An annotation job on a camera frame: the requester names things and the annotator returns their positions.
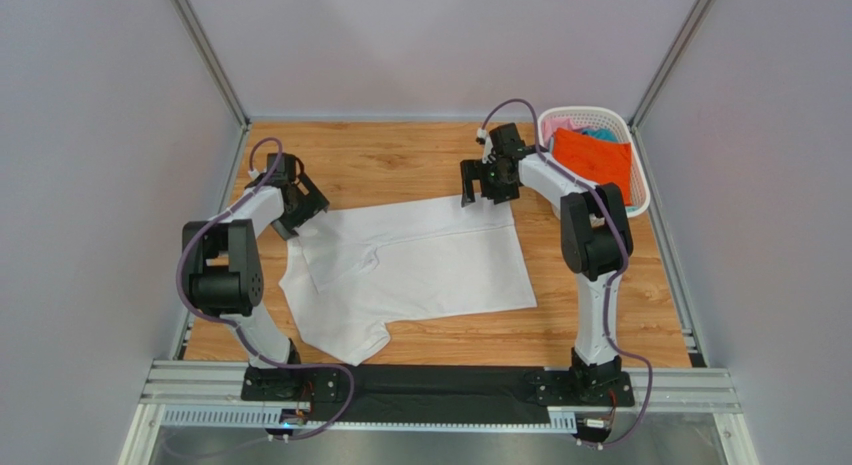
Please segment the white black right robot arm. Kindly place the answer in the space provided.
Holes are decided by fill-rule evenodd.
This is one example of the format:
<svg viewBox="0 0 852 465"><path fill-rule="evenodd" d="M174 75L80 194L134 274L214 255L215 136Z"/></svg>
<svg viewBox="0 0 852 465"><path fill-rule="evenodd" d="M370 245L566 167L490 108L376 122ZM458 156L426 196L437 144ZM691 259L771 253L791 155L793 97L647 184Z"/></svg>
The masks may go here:
<svg viewBox="0 0 852 465"><path fill-rule="evenodd" d="M623 351L615 337L618 288L632 252L632 235L620 188L595 185L559 164L552 151L528 145L513 123L479 129L479 159L460 164L462 206L478 198L515 200L523 186L551 201L560 214L562 257L576 278L578 332L566 370L535 371L530 379L539 405L634 404Z"/></svg>

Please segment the white t shirt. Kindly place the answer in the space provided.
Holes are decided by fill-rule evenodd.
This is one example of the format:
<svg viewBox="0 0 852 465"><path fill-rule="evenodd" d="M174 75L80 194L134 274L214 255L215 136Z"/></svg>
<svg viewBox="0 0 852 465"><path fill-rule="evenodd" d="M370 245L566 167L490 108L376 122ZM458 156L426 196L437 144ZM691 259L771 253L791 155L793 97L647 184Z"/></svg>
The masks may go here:
<svg viewBox="0 0 852 465"><path fill-rule="evenodd" d="M330 211L288 241L279 281L308 345L359 365L388 324L534 308L511 207L447 196Z"/></svg>

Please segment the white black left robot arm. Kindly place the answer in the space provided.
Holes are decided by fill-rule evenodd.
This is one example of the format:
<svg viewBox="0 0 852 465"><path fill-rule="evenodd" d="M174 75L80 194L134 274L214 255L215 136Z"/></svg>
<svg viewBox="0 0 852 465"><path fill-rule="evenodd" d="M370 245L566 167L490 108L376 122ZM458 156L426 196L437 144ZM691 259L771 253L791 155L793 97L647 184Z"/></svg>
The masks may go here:
<svg viewBox="0 0 852 465"><path fill-rule="evenodd" d="M329 202L291 154L271 154L266 172L221 218L183 227L178 290L197 316L230 329L248 355L244 401L340 399L341 374L302 364L293 341L278 329L263 303L265 290L257 239L272 228L285 241L329 208Z"/></svg>

